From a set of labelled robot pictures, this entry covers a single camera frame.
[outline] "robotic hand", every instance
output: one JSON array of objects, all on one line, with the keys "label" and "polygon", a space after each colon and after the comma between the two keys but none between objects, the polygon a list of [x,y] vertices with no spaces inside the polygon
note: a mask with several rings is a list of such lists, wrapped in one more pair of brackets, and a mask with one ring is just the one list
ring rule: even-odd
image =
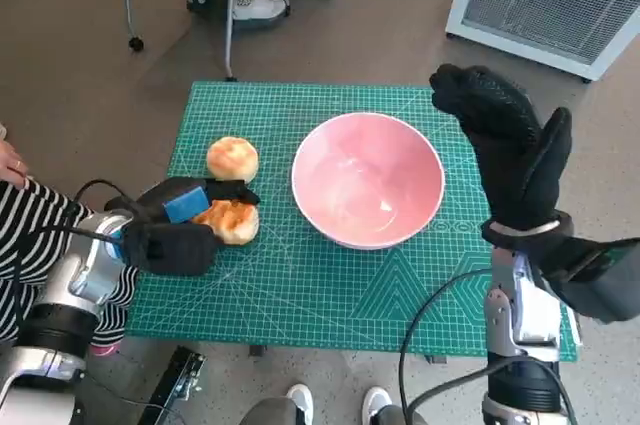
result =
[{"label": "robotic hand", "polygon": [[[485,299],[488,362],[528,356],[559,375],[561,301],[603,322],[640,313],[637,239],[598,243],[573,237],[555,209],[571,151],[571,114],[558,108],[541,128],[528,98],[484,67],[443,65],[431,76],[433,104],[455,116],[474,148],[491,218]],[[566,424],[558,386],[534,362],[489,376],[485,423]]]},{"label": "robotic hand", "polygon": [[80,222],[0,363],[0,423],[84,423],[73,389],[125,263],[162,275],[206,273],[221,242],[188,220],[213,199],[259,203],[242,181],[174,177]]}]

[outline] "gray floor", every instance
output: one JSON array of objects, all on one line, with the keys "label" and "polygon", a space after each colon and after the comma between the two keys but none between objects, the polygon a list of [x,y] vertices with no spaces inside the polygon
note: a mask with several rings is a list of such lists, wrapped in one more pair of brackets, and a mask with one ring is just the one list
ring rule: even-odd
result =
[{"label": "gray floor", "polygon": [[[277,30],[234,43],[244,80],[329,83],[428,83],[444,61],[486,64],[530,91],[540,114],[558,105],[575,111],[575,147],[562,183],[561,206],[578,231],[599,239],[638,234],[640,174],[636,150],[640,108],[640,42],[591,86],[574,77],[462,40],[447,41],[451,0],[293,0]],[[0,0],[0,120],[32,171],[72,192],[97,176],[135,194],[163,177],[193,80],[219,79],[221,25],[194,19],[184,0],[134,0],[147,50],[126,47],[121,0]],[[96,191],[90,204],[102,203]],[[583,425],[636,423],[640,385],[640,324],[585,323],[579,363],[564,380]],[[189,424],[235,424],[259,398],[309,384],[316,421],[359,420],[367,387],[397,398],[396,355],[272,349],[261,360],[240,345],[191,344],[209,360],[203,391],[181,405]],[[128,339],[92,370],[130,397],[153,385],[175,344]],[[411,395],[481,365],[454,360],[409,363]],[[427,404],[431,424],[481,423],[484,383]],[[132,423],[129,405],[86,385],[91,424]]]}]

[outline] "chair wheel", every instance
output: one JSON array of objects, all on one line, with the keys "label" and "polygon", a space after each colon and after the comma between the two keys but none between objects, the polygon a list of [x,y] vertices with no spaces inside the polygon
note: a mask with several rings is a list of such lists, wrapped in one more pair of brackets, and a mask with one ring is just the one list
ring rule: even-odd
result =
[{"label": "chair wheel", "polygon": [[129,40],[129,48],[138,53],[144,50],[144,42],[139,37],[132,37]]}]

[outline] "bread roll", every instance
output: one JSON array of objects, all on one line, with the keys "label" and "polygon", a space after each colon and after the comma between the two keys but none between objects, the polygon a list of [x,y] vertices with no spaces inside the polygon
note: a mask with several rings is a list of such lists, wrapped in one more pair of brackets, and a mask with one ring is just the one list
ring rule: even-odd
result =
[{"label": "bread roll", "polygon": [[218,180],[249,183],[258,173],[258,152],[244,138],[224,137],[209,147],[207,167]]},{"label": "bread roll", "polygon": [[258,233],[260,219],[254,205],[231,200],[214,200],[211,207],[192,220],[208,225],[227,245],[244,245]]}]

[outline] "human hand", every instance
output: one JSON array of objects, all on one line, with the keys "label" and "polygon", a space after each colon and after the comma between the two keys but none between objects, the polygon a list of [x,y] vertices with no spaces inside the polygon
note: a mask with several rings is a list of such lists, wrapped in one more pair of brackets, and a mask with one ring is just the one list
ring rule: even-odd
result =
[{"label": "human hand", "polygon": [[24,188],[28,168],[15,149],[4,140],[0,140],[0,180]]},{"label": "human hand", "polygon": [[445,64],[430,78],[434,106],[455,116],[476,153],[492,220],[531,230],[554,218],[571,152],[571,113],[542,129],[526,95],[485,67]]}]

